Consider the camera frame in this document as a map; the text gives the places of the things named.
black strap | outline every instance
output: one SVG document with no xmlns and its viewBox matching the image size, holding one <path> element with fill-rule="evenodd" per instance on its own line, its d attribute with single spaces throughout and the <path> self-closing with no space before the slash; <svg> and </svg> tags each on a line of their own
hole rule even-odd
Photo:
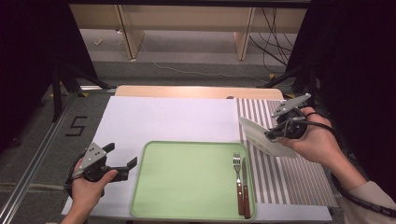
<svg viewBox="0 0 396 224">
<path fill-rule="evenodd" d="M 354 204 L 363 207 L 365 209 L 371 210 L 373 212 L 376 212 L 378 214 L 381 214 L 383 216 L 396 218 L 395 210 L 374 203 L 367 203 L 366 201 L 363 201 L 349 194 L 345 189 L 341 187 L 340 182 L 333 174 L 332 174 L 332 182 L 334 183 L 337 190 L 341 193 L 341 195 L 343 195 L 346 199 L 350 200 Z"/>
</svg>

wooden handle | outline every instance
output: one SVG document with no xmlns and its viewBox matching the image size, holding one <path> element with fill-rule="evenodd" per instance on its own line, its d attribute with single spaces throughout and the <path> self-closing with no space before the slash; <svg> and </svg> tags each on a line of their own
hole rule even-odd
<svg viewBox="0 0 396 224">
<path fill-rule="evenodd" d="M 248 186 L 244 186 L 244 214 L 245 218 L 250 218 L 250 207 L 249 207 L 249 199 L 248 199 Z"/>
<path fill-rule="evenodd" d="M 236 191 L 238 194 L 238 213 L 239 215 L 244 215 L 244 198 L 242 195 L 241 183 L 236 183 Z"/>
</svg>

table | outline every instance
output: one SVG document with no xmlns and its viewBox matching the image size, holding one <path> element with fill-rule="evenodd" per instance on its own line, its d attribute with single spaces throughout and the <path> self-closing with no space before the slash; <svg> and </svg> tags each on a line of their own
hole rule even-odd
<svg viewBox="0 0 396 224">
<path fill-rule="evenodd" d="M 222 87 L 121 86 L 118 88 L 115 97 L 118 97 L 121 100 L 123 98 L 125 100 L 126 97 L 124 96 L 134 96 L 137 100 L 139 100 L 139 97 L 151 97 L 154 101 L 156 100 L 156 98 L 160 98 L 160 97 L 165 97 L 169 100 L 175 99 L 175 97 L 179 97 L 184 100 L 186 100 L 186 98 L 191 98 L 191 100 L 194 102 L 197 102 L 197 100 L 203 101 L 204 99 L 202 98 L 206 98 L 206 99 L 210 98 L 208 100 L 214 101 L 214 103 L 212 104 L 213 106 L 216 106 L 216 101 L 218 99 L 224 99 L 229 96 L 256 98 L 256 99 L 277 99 L 277 100 L 282 99 L 282 94 L 279 90 L 250 89 L 250 88 L 222 88 Z M 109 130 L 112 129 L 111 126 L 113 126 L 113 128 L 120 127 L 120 125 L 125 126 L 125 123 L 122 122 L 122 120 L 109 119 L 109 116 L 112 113 L 114 113 L 114 111 L 117 111 L 117 113 L 121 113 L 121 114 L 126 113 L 127 115 L 129 115 L 131 111 L 134 111 L 136 109 L 138 110 L 139 107 L 139 106 L 136 107 L 134 110 L 129 110 L 128 108 L 126 108 L 127 106 L 123 108 L 115 108 L 110 103 L 112 104 L 112 102 L 109 102 L 109 105 L 107 106 L 106 112 L 104 114 L 104 119 L 102 119 L 102 122 L 98 128 L 98 132 L 96 133 L 95 138 L 93 139 L 93 141 L 98 143 L 99 145 L 102 145 L 105 143 L 105 141 L 107 141 L 104 138 L 108 138 L 108 134 L 112 133 L 112 131 Z M 215 111 L 215 113 L 213 114 L 209 113 L 208 116 L 214 119 L 222 119 L 223 117 L 229 117 L 230 114 L 232 113 L 224 113 L 224 111 L 220 111 L 220 112 Z M 126 131 L 130 132 L 131 130 L 136 129 L 137 127 L 134 126 L 132 129 Z M 219 135 L 221 135 L 221 137 L 225 136 L 225 139 L 227 139 L 229 135 L 235 135 L 235 132 L 231 128 L 230 129 L 223 128 L 222 130 L 223 131 L 225 130 L 226 132 L 220 133 Z M 118 136 L 122 134 L 123 133 L 114 134 L 113 139 L 118 138 Z M 114 150 L 114 152 L 112 152 L 113 155 L 109 154 L 107 158 L 107 162 L 110 163 L 110 166 L 111 166 L 111 162 L 117 162 L 118 165 L 120 165 L 120 162 L 124 162 L 127 161 L 128 159 L 131 159 L 131 155 L 127 153 L 127 150 L 120 150 L 119 152 L 117 152 L 118 148 L 136 147 L 134 144 L 130 144 L 131 143 L 130 140 L 128 143 L 125 144 L 124 142 L 121 145 L 118 144 L 119 142 L 122 141 L 121 139 L 114 139 L 114 141 L 116 142 L 116 149 Z M 130 172 L 130 179 L 132 179 L 131 176 L 134 176 L 134 172 L 135 170 L 132 170 Z M 124 200 L 123 198 L 130 197 L 132 195 L 132 192 L 128 192 L 127 194 L 124 194 L 124 192 L 122 192 L 121 185 L 125 185 L 126 182 L 127 181 L 108 185 L 106 187 L 105 197 L 102 198 L 99 204 L 93 209 L 91 215 L 93 217 L 109 217 L 109 218 L 131 219 L 131 220 L 136 219 L 136 217 L 133 217 L 129 212 L 129 204 L 120 203 L 120 201 Z M 126 188 L 128 188 L 127 190 L 131 191 L 131 187 L 130 186 L 128 187 L 128 185 L 126 186 L 127 186 Z M 66 214 L 68 212 L 70 205 L 71 205 L 71 200 L 69 199 L 65 205 L 63 214 Z M 275 222 L 275 221 L 306 221 L 306 220 L 325 222 L 332 220 L 332 218 L 326 206 L 257 203 L 256 216 L 249 222 L 263 223 L 263 222 Z"/>
</svg>

gray floor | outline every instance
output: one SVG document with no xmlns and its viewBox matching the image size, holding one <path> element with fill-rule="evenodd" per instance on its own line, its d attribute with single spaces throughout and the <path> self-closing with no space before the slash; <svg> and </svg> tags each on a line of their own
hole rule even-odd
<svg viewBox="0 0 396 224">
<path fill-rule="evenodd" d="M 263 60 L 262 51 L 253 43 L 248 45 L 246 59 L 239 61 L 231 33 L 147 31 L 138 57 L 132 62 L 126 57 L 122 35 L 116 31 L 81 30 L 81 33 L 99 78 L 115 85 L 255 87 L 269 81 L 269 74 L 282 73 L 285 68 L 268 55 Z M 293 41 L 295 35 L 288 35 L 288 38 Z M 98 39 L 102 43 L 95 45 Z M 264 46 L 258 34 L 254 34 L 253 39 Z M 279 41 L 285 48 L 291 48 L 283 35 L 279 36 Z M 279 56 L 277 48 L 269 50 Z M 275 73 L 265 69 L 263 63 Z M 91 85 L 84 80 L 81 83 Z M 283 83 L 281 88 L 287 91 L 290 84 Z M 50 126 L 53 113 L 50 93 L 51 90 L 45 94 L 43 104 L 37 107 L 21 134 L 21 146 L 10 147 L 0 157 L 1 204 L 21 179 Z M 76 99 L 11 223 L 59 223 L 62 220 L 60 213 L 67 198 L 62 185 L 67 170 L 75 156 L 92 140 L 111 95 L 92 93 Z M 81 136 L 69 137 L 69 133 L 76 131 L 70 128 L 76 116 L 87 117 L 78 124 L 85 129 Z M 344 223 L 342 210 L 335 208 L 333 211 L 332 223 Z M 118 224 L 124 221 L 90 219 L 90 223 Z"/>
</svg>

fork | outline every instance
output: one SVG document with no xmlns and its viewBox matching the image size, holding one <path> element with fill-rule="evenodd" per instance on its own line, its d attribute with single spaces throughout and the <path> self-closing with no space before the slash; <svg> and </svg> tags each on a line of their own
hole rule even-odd
<svg viewBox="0 0 396 224">
<path fill-rule="evenodd" d="M 244 215 L 244 200 L 242 196 L 242 184 L 241 178 L 239 177 L 239 171 L 241 170 L 241 156 L 239 153 L 233 154 L 233 168 L 236 171 L 236 190 L 238 196 L 238 213 Z"/>
</svg>

